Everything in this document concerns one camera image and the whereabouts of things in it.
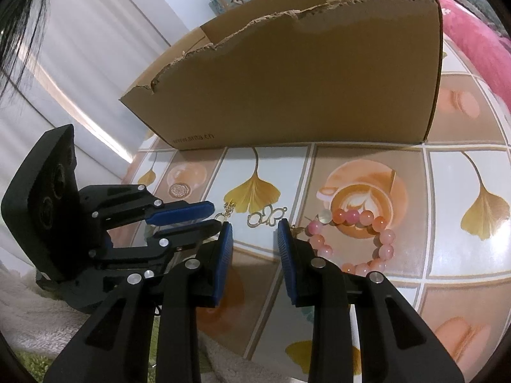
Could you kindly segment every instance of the cardboard box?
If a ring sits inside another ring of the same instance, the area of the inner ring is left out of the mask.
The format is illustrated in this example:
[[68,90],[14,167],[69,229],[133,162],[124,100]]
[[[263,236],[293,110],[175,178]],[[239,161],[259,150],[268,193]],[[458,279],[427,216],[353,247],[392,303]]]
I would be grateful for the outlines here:
[[251,0],[184,36],[121,101],[178,149],[419,143],[441,54],[436,0]]

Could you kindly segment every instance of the blue gripper pad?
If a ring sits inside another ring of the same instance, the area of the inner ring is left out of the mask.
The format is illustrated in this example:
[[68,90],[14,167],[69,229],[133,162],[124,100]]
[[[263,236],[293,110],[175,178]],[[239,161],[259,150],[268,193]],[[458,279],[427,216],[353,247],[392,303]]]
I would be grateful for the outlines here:
[[222,299],[225,288],[225,278],[227,276],[227,270],[229,269],[231,256],[233,254],[233,226],[229,222],[224,222],[222,230],[218,236],[217,246],[220,249],[216,269],[213,272],[214,281],[212,294],[215,306],[218,306]]
[[176,202],[180,207],[162,209],[146,219],[148,225],[166,226],[175,223],[200,220],[211,216],[215,212],[215,206],[211,202],[198,202],[188,204],[187,202]]
[[280,253],[280,261],[284,271],[287,294],[291,299],[291,303],[295,305],[298,291],[296,287],[296,265],[291,250],[294,246],[293,240],[288,221],[282,219],[277,227],[278,252]]

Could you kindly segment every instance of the silver bolt head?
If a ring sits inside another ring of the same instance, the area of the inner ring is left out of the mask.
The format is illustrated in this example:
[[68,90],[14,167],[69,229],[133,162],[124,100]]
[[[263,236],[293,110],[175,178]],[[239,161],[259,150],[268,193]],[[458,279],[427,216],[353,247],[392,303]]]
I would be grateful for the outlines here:
[[313,267],[322,268],[326,266],[326,261],[323,258],[314,258],[311,260],[311,265]]
[[142,281],[142,275],[141,274],[131,274],[128,276],[127,281],[131,285],[138,284],[140,281]]
[[373,271],[369,274],[369,279],[374,283],[382,283],[385,277],[380,272]]
[[197,269],[200,266],[200,260],[198,259],[189,259],[185,262],[185,267],[188,269]]

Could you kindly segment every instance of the pink bead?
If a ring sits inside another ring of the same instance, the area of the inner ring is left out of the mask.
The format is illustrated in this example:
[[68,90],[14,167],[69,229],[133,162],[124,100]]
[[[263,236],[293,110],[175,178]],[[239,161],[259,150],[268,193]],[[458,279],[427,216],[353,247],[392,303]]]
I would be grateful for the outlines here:
[[360,263],[355,266],[355,275],[366,276],[369,272],[371,272],[371,269],[367,263]]
[[381,244],[393,244],[395,240],[395,233],[392,229],[385,229],[380,233]]
[[391,244],[384,244],[378,249],[378,255],[383,260],[391,260],[394,256],[394,248]]
[[346,212],[343,209],[334,210],[332,220],[336,225],[342,225],[346,221]]
[[353,265],[352,263],[344,263],[341,266],[341,271],[354,275],[355,274],[355,265]]
[[360,224],[362,226],[369,226],[375,219],[375,215],[372,214],[371,210],[364,210],[360,213]]
[[375,232],[381,232],[387,227],[387,221],[382,216],[375,217],[372,221],[372,229]]
[[309,243],[311,244],[312,249],[319,249],[324,245],[324,237],[323,235],[318,234],[312,235],[309,238]]
[[374,259],[369,264],[369,268],[371,271],[383,272],[385,271],[385,261],[380,258]]
[[328,246],[327,244],[324,244],[321,248],[318,249],[318,256],[329,259],[333,256],[334,250]]
[[307,225],[307,231],[311,235],[319,235],[323,230],[323,224],[319,220],[313,220]]
[[346,211],[346,221],[350,225],[358,223],[360,219],[360,213],[356,209],[350,209]]

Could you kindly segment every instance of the pink blanket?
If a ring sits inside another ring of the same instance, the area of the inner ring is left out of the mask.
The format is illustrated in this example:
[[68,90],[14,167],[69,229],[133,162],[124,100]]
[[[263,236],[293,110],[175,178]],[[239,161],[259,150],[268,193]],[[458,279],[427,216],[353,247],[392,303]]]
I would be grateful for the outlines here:
[[454,0],[440,0],[444,33],[470,59],[492,91],[511,107],[511,54],[499,36]]

